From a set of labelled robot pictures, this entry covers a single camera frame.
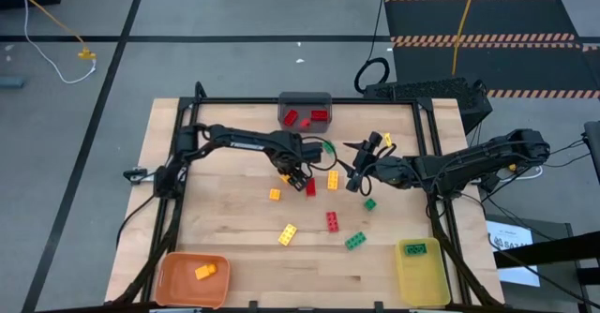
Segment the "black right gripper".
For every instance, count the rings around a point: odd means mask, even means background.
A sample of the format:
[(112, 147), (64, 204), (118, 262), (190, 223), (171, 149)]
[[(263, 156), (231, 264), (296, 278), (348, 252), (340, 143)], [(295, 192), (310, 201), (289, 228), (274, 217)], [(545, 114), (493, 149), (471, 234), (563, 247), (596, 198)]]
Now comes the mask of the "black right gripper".
[(365, 177), (376, 179), (398, 189), (407, 189), (417, 184), (415, 172), (407, 159), (385, 156), (383, 150), (378, 153), (383, 136), (371, 132), (367, 140), (361, 142), (344, 142), (344, 145), (356, 150), (356, 156), (351, 165), (337, 160), (347, 173), (346, 188), (351, 192), (360, 191)]

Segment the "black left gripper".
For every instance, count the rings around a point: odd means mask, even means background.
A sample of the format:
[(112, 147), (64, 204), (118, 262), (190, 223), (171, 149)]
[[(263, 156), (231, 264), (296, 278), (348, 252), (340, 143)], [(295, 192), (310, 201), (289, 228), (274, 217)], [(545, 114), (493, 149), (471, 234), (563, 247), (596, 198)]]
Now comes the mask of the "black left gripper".
[(290, 175), (289, 184), (296, 190), (304, 190), (308, 187), (310, 177), (303, 171), (302, 166), (309, 163), (302, 156), (297, 156), (294, 153), (289, 152), (276, 152), (274, 153), (274, 166), (277, 171), (282, 175)]

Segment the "grey plastic bin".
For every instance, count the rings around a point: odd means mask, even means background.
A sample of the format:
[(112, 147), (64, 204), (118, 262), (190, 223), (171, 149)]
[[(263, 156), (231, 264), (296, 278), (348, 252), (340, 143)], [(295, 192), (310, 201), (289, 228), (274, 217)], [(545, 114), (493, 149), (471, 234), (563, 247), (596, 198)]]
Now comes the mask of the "grey plastic bin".
[[(291, 127), (283, 124), (285, 114), (289, 110), (296, 110), (299, 116)], [(327, 110), (329, 112), (328, 122), (315, 122), (310, 119), (310, 112), (314, 110)], [(298, 133), (325, 133), (333, 118), (332, 97), (324, 92), (283, 92), (278, 97), (277, 120), (283, 130)], [(301, 128), (300, 123), (304, 119), (310, 120), (310, 127)]]

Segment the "black perforated computer case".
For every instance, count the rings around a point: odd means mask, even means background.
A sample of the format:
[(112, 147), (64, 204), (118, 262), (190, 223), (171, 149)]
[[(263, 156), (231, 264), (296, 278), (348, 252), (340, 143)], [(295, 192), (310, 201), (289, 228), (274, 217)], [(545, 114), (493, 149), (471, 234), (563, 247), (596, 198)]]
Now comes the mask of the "black perforated computer case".
[(457, 102), (466, 134), (474, 130), (492, 111), (488, 90), (481, 80), (455, 77), (426, 82), (387, 82), (369, 85), (363, 97), (383, 100), (445, 98)]

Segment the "yellow plastic bin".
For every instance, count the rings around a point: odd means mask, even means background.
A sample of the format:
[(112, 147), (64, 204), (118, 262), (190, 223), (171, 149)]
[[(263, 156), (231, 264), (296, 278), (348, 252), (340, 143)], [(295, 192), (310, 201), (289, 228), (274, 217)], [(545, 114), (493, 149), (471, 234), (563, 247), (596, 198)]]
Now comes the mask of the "yellow plastic bin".
[[(407, 256), (404, 246), (425, 243), (427, 254)], [(451, 301), (443, 255), (435, 238), (405, 239), (395, 247), (399, 294), (410, 306), (446, 306)]]

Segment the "orange plastic bin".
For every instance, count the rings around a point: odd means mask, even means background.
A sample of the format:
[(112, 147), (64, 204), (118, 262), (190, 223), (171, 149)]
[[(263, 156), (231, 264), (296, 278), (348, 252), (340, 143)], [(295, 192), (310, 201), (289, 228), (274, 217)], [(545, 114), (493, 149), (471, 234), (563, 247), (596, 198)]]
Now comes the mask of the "orange plastic bin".
[[(197, 280), (194, 271), (214, 263), (217, 272)], [(169, 253), (160, 265), (156, 302), (161, 306), (221, 308), (227, 298), (231, 277), (230, 262), (222, 256), (188, 252)]]

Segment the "white printed paper sign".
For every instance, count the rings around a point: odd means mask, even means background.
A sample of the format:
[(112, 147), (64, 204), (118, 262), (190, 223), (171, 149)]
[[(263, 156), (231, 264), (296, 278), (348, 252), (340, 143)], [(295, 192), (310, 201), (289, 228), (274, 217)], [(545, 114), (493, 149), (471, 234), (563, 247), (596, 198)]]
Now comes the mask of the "white printed paper sign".
[[(519, 226), (488, 221), (487, 231), (494, 252), (533, 244), (532, 233)], [(536, 288), (540, 287), (539, 276), (525, 267), (500, 269), (499, 276), (501, 282)]]

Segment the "black hazard-striped floor mat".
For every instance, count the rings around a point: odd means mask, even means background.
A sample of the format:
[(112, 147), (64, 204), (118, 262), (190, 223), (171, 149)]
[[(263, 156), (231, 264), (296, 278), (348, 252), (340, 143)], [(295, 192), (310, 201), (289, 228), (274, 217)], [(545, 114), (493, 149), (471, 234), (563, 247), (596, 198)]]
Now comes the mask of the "black hazard-striped floor mat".
[(490, 97), (600, 99), (600, 75), (576, 43), (399, 43), (393, 55), (400, 82), (463, 77)]
[(385, 0), (391, 41), (467, 43), (582, 42), (556, 0)]

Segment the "dark grey cart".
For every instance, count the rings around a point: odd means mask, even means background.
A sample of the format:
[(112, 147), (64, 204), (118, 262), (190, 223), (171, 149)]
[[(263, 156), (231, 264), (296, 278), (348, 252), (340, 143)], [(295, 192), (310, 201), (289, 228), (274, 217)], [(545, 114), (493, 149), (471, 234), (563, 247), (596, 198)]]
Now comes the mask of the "dark grey cart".
[[(533, 243), (573, 237), (568, 223), (533, 219), (514, 220), (489, 215), (487, 221), (519, 226), (532, 233)], [(600, 310), (560, 291), (563, 288), (600, 305), (600, 259), (563, 261), (526, 268), (539, 276), (540, 287), (501, 282), (506, 303), (512, 308), (564, 313), (600, 313)]]

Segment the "black metal bar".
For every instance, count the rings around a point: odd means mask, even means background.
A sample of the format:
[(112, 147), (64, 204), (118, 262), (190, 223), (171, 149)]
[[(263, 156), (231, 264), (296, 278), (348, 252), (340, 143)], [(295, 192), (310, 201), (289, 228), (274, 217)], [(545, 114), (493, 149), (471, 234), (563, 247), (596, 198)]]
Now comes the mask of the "black metal bar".
[(600, 259), (600, 231), (494, 253), (499, 269), (588, 259)]

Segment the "black metal table frame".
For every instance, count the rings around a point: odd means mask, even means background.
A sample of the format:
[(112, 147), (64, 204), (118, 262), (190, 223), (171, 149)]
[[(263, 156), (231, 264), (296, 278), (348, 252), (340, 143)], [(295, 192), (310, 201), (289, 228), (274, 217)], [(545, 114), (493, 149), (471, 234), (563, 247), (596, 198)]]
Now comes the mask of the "black metal table frame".
[[(199, 121), (253, 131), (280, 129), (277, 98), (209, 97)], [(154, 100), (139, 165), (163, 164), (171, 147), (178, 98)], [(360, 142), (371, 131), (391, 133), (396, 155), (418, 155), (410, 105), (371, 104), (342, 98), (333, 104), (333, 121), (323, 136), (338, 156), (351, 163), (355, 155), (343, 142)], [(378, 203), (369, 212), (364, 197), (345, 191), (345, 171), (338, 190), (326, 188), (327, 173), (315, 171), (316, 197), (286, 186), (262, 153), (219, 149), (195, 161), (183, 201), (182, 223), (175, 250), (225, 257), (231, 265), (224, 307), (405, 308), (400, 300), (395, 266), (397, 241), (431, 236), (426, 195), (397, 190), (373, 181)], [(280, 190), (272, 201), (269, 192)], [(496, 300), (504, 302), (482, 208), (470, 198), (453, 201), (461, 252), (478, 280)], [(159, 201), (152, 201), (123, 230), (105, 300), (122, 294), (147, 260)], [(329, 233), (325, 212), (337, 212), (340, 231)], [(288, 246), (278, 242), (287, 224), (298, 232)], [(362, 231), (366, 242), (354, 251), (344, 241)]]

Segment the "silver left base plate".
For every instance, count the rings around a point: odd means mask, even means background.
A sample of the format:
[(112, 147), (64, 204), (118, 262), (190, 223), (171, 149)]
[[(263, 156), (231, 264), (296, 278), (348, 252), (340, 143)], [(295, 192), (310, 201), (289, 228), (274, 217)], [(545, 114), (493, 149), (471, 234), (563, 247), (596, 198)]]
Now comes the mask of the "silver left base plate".
[(149, 171), (142, 167), (135, 167), (131, 170), (124, 171), (123, 177), (135, 186), (143, 182), (153, 182), (155, 174), (155, 171)]

